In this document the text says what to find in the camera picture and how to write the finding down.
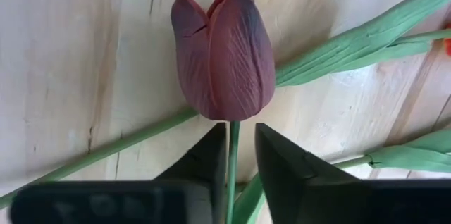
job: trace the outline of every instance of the wooden plank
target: wooden plank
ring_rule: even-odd
[[[114,69],[121,0],[0,1],[5,194],[103,141],[98,118],[109,106],[102,92]],[[101,179],[104,168],[71,177]]]

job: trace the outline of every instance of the tulip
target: tulip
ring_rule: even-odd
[[[189,105],[212,120],[241,121],[268,104],[276,72],[254,0],[215,0],[206,13],[194,0],[175,0],[171,20]]]

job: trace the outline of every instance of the green stem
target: green stem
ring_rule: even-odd
[[[446,37],[451,37],[451,30],[437,30],[432,32],[426,32],[416,35],[410,35],[406,37],[400,37],[396,39],[390,46],[406,43],[406,42],[424,42],[424,41],[431,41],[435,39],[442,39]]]
[[[28,186],[30,184],[39,183],[39,182],[60,180],[61,178],[64,178],[64,177],[74,173],[75,171],[78,171],[88,165],[91,165],[92,163],[94,163],[96,161],[100,161],[103,158],[106,158],[106,157],[108,157],[112,154],[115,154],[121,150],[131,147],[132,145],[137,144],[145,139],[148,139],[152,136],[162,133],[178,124],[185,122],[186,120],[188,120],[190,118],[193,118],[196,115],[197,115],[197,112],[195,110],[193,110],[191,108],[186,108],[185,110],[177,113],[177,115],[175,115],[175,116],[171,116],[170,118],[167,118],[158,123],[150,125],[149,127],[145,128],[143,130],[140,130],[128,137],[124,137],[120,140],[117,139],[113,143],[108,144],[105,147],[96,149],[91,154],[85,155],[72,163],[68,163],[60,168],[57,168],[56,170],[53,170],[50,173],[48,173],[40,178],[37,178],[36,180],[33,180],[32,182],[29,182],[26,185],[2,196],[0,198],[0,209],[8,206],[11,203],[11,200],[13,199],[13,197],[17,194],[17,192],[20,191],[25,186]]]
[[[236,182],[235,183],[235,196],[237,196],[239,193],[244,191],[248,184],[249,184],[248,182]]]
[[[257,173],[235,201],[233,224],[255,223],[264,202],[263,185]]]
[[[370,156],[362,156],[359,158],[354,158],[354,159],[350,159],[347,161],[342,161],[339,163],[335,163],[333,164],[335,167],[339,168],[339,169],[343,169],[343,168],[351,168],[354,166],[358,166],[361,164],[365,164],[365,163],[370,163],[372,162],[372,159]]]
[[[232,224],[233,205],[235,203],[235,181],[237,180],[238,138],[240,136],[240,121],[230,122],[230,140],[228,148],[228,182],[227,182],[227,218],[226,223]]]

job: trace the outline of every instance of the wooden surface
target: wooden surface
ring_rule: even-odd
[[[0,194],[185,105],[169,19],[174,0],[0,0]],[[196,0],[208,8],[213,0]],[[255,0],[277,61],[358,26],[401,0]],[[444,8],[411,33],[436,30]],[[427,55],[276,90],[242,124],[238,179],[256,172],[255,122],[333,160],[395,144],[451,119],[451,59]],[[196,117],[68,179],[151,179],[214,123]],[[424,178],[408,170],[348,170],[361,178]],[[6,212],[0,213],[6,222]],[[267,211],[259,220],[270,223]]]

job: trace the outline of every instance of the dark red tulip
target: dark red tulip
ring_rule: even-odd
[[[171,11],[178,78],[187,102],[212,120],[256,115],[274,94],[273,51],[253,0],[194,0]]]

